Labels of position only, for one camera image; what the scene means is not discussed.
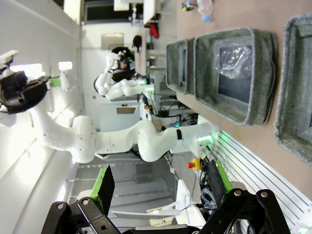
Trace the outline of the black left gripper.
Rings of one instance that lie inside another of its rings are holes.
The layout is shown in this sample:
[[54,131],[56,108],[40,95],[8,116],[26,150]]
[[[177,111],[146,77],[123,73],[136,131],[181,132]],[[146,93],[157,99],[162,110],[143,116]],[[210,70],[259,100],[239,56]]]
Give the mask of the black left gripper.
[[2,113],[18,114],[38,105],[48,88],[60,87],[60,76],[26,76],[24,71],[13,72],[0,80],[0,106]]

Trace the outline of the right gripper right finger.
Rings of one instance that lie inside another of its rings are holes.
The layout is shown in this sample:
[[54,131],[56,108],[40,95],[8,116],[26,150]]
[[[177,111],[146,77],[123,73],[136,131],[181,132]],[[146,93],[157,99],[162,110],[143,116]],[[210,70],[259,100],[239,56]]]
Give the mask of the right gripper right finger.
[[251,194],[234,187],[218,160],[202,160],[202,190],[210,192],[206,209],[212,212],[202,227],[204,234],[228,234],[242,220],[249,234],[290,233],[275,194],[268,189]]

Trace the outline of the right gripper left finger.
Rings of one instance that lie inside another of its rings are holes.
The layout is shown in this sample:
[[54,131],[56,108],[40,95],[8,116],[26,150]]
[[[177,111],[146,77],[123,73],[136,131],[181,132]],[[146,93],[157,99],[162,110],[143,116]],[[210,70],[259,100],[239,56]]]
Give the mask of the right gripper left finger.
[[74,203],[52,203],[43,225],[45,234],[80,234],[90,227],[96,234],[116,234],[117,227],[109,219],[115,189],[111,167],[101,168],[90,195],[83,194]]

